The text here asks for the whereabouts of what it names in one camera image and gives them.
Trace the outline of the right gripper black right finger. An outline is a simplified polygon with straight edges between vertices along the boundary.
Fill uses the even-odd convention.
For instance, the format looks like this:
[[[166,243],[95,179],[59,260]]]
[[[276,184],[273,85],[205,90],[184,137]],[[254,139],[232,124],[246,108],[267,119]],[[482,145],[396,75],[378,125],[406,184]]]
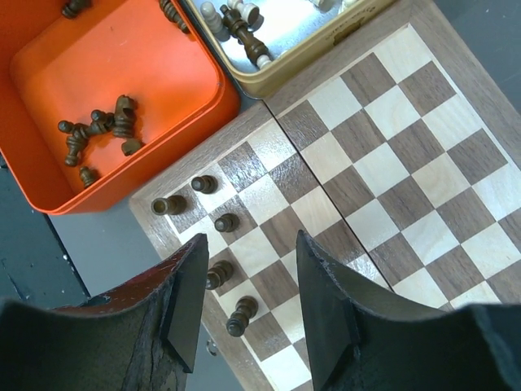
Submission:
[[[519,389],[519,305],[419,304],[342,265],[303,231],[296,264],[316,390]]]

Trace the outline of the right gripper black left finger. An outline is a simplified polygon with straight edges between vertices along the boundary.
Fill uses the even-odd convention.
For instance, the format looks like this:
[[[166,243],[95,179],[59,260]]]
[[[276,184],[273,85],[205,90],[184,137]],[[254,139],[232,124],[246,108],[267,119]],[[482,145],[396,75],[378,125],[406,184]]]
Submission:
[[[4,390],[183,390],[194,370],[208,239],[79,306],[1,300]]]

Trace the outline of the dark pawn placed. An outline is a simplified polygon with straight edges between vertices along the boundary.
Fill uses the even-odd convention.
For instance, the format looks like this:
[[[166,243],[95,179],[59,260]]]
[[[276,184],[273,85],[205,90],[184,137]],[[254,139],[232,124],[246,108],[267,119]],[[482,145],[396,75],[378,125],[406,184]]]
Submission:
[[[218,187],[217,180],[211,175],[201,175],[194,177],[190,186],[194,191],[203,193],[203,194],[212,194]]]
[[[254,297],[241,297],[235,310],[226,322],[226,330],[232,337],[240,337],[244,334],[250,320],[254,318],[258,311],[258,303]]]
[[[215,220],[214,227],[221,233],[235,231],[239,227],[239,217],[233,213],[225,213]]]
[[[151,211],[157,216],[178,215],[186,210],[186,198],[182,195],[159,197],[151,202]]]
[[[234,266],[230,261],[221,260],[210,267],[206,278],[206,289],[215,290],[231,279]]]

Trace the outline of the wooden chess board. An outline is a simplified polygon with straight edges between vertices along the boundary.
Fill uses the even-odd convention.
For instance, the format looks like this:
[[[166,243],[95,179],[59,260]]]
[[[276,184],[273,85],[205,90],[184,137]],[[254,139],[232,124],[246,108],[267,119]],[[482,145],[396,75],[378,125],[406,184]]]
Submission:
[[[212,194],[194,191],[211,175]],[[151,202],[180,195],[186,210]],[[310,390],[296,269],[307,231],[421,304],[520,299],[520,115],[433,1],[401,1],[151,180],[130,208],[168,256],[197,233],[211,263],[203,324],[245,390]],[[239,217],[229,233],[214,227]],[[241,297],[258,311],[226,322]]]

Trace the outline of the dark knight in orange tin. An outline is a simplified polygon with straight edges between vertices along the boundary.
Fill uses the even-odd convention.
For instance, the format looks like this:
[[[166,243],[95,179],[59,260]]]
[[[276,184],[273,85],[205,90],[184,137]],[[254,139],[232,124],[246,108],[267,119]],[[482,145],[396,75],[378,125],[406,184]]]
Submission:
[[[137,104],[128,95],[120,95],[116,100],[112,133],[118,138],[132,138],[137,120]]]

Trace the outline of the orange tin box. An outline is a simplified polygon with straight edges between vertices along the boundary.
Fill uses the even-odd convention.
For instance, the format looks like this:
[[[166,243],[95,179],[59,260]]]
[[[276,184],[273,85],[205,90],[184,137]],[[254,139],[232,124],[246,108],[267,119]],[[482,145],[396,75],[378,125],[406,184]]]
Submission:
[[[95,1],[77,18],[61,1],[1,4],[1,153],[27,201],[52,215],[111,208],[239,113],[233,82],[195,30],[183,33],[156,1]],[[60,121],[89,123],[126,95],[136,104],[131,156],[110,134],[65,165]]]

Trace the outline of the dark king in beige tin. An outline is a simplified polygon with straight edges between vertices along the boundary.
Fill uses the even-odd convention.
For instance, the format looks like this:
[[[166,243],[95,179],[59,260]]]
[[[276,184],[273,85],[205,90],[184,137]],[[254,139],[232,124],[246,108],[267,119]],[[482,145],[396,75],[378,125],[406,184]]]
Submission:
[[[220,11],[223,14],[222,20],[224,26],[233,37],[237,38],[243,44],[246,55],[251,63],[261,68],[261,64],[266,61],[269,62],[270,58],[267,46],[248,30],[247,23],[241,19],[239,11],[230,9],[227,5],[221,5]]]

